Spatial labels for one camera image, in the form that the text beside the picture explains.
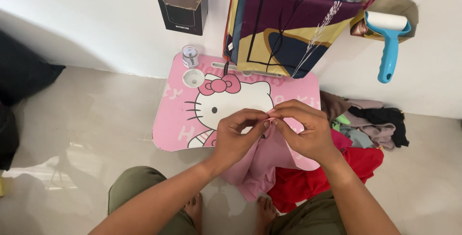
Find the foot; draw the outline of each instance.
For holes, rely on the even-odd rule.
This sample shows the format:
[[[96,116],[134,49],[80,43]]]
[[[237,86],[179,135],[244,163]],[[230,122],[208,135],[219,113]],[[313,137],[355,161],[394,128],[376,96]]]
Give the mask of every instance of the foot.
[[[193,219],[194,228],[202,235],[202,194],[198,193],[185,206],[184,210]]]
[[[264,235],[266,226],[277,216],[279,213],[270,198],[258,198],[257,235]]]

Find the red fabric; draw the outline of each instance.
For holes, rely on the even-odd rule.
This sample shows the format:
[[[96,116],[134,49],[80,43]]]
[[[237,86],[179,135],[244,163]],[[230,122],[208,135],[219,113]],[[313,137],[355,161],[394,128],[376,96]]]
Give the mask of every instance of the red fabric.
[[[345,147],[347,141],[340,132],[331,130],[335,146],[341,149],[343,157],[363,183],[374,176],[373,171],[382,164],[384,153],[380,149]],[[297,207],[296,202],[318,195],[330,189],[326,174],[319,167],[314,171],[303,171],[276,167],[276,184],[268,191],[274,206],[280,212],[290,212]]]

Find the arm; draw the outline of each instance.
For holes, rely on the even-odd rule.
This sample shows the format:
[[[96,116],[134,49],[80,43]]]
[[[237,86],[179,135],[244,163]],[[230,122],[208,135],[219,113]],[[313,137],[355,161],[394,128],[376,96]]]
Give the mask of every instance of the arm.
[[[267,118],[262,111],[244,109],[220,120],[210,158],[135,196],[96,226],[90,235],[157,234],[194,195],[245,156],[269,125],[257,121]],[[247,126],[254,127],[241,135]]]
[[[349,235],[400,234],[355,172],[335,148],[326,114],[297,100],[282,102],[269,112],[290,147],[317,161],[326,173],[345,229]],[[305,127],[295,133],[282,118],[294,118]]]

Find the hello kitty face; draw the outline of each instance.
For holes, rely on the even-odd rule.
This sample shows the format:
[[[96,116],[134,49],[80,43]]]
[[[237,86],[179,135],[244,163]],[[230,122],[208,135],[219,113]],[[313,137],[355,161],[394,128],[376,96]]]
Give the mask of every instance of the hello kitty face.
[[[195,101],[197,119],[206,127],[216,130],[218,122],[241,109],[269,111],[273,108],[271,87],[265,81],[240,82],[234,74],[220,78],[205,75]]]

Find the lint roller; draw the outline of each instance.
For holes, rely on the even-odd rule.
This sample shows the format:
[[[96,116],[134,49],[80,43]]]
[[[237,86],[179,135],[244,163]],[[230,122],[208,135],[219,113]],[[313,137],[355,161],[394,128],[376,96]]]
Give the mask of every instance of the lint roller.
[[[385,38],[384,55],[380,64],[378,81],[388,83],[395,72],[398,59],[398,36],[403,36],[411,30],[411,24],[404,16],[365,12],[366,25]]]

